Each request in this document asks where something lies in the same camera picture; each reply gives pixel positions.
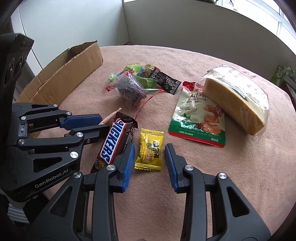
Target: yellow candy wrapper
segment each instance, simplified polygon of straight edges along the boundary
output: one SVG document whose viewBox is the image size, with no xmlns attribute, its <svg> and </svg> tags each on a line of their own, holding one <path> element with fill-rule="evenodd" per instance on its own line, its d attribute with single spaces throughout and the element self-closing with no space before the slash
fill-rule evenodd
<svg viewBox="0 0 296 241">
<path fill-rule="evenodd" d="M 161 159 L 159 153 L 163 143 L 163 131 L 154 131 L 141 128 L 140 153 L 135 162 L 135 169 L 160 171 Z"/>
</svg>

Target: tan stick snack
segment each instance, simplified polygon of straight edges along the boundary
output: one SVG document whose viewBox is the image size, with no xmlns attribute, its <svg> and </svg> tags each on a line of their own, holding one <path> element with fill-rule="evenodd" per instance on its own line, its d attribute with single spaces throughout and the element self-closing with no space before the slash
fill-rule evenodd
<svg viewBox="0 0 296 241">
<path fill-rule="evenodd" d="M 120 111 L 121 109 L 122 109 L 122 108 L 120 107 L 118 110 L 112 112 L 110 115 L 108 115 L 107 117 L 105 117 L 105 118 L 99 123 L 99 125 L 104 125 L 104 124 L 106 124 L 108 121 L 110 121 L 112 118 L 114 118 L 115 115 L 116 115 L 116 113 L 117 113 L 118 111 Z"/>
</svg>

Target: white wall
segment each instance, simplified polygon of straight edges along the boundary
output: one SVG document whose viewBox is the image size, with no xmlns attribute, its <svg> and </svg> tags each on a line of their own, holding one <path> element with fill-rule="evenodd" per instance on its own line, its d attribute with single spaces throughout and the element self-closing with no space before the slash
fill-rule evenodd
<svg viewBox="0 0 296 241">
<path fill-rule="evenodd" d="M 131 44 L 211 55 L 268 80 L 278 65 L 296 68 L 296 55 L 278 37 L 229 9 L 193 0 L 139 0 L 123 6 Z"/>
<path fill-rule="evenodd" d="M 34 74 L 66 49 L 97 40 L 99 46 L 129 41 L 122 0 L 26 0 L 12 16 L 14 32 L 35 40 Z"/>
</svg>

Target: green plastic wrapper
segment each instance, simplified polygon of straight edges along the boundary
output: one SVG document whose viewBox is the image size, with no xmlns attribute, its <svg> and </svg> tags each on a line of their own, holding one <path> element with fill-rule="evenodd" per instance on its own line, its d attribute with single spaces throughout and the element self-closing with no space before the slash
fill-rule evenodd
<svg viewBox="0 0 296 241">
<path fill-rule="evenodd" d="M 158 87 L 156 87 L 157 81 L 154 79 L 149 79 L 149 78 L 142 78 L 140 76 L 137 76 L 137 73 L 139 73 L 140 69 L 142 67 L 142 64 L 128 64 L 124 70 L 118 74 L 112 73 L 109 75 L 108 79 L 110 82 L 114 81 L 117 77 L 119 77 L 121 74 L 128 70 L 133 70 L 132 75 L 135 77 L 135 79 L 143 86 L 143 89 L 146 91 L 154 91 L 154 90 L 159 90 Z"/>
<path fill-rule="evenodd" d="M 224 147 L 224 111 L 202 93 L 202 86 L 184 81 L 168 132 L 172 136 Z"/>
</svg>

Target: cardboard flap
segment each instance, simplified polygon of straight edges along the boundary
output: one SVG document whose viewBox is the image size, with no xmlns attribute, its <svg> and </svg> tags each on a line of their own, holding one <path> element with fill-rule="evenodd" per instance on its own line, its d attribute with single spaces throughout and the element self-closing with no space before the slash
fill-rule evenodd
<svg viewBox="0 0 296 241">
<path fill-rule="evenodd" d="M 67 49 L 26 86 L 17 102 L 60 105 L 102 63 L 101 50 L 96 41 Z"/>
</svg>

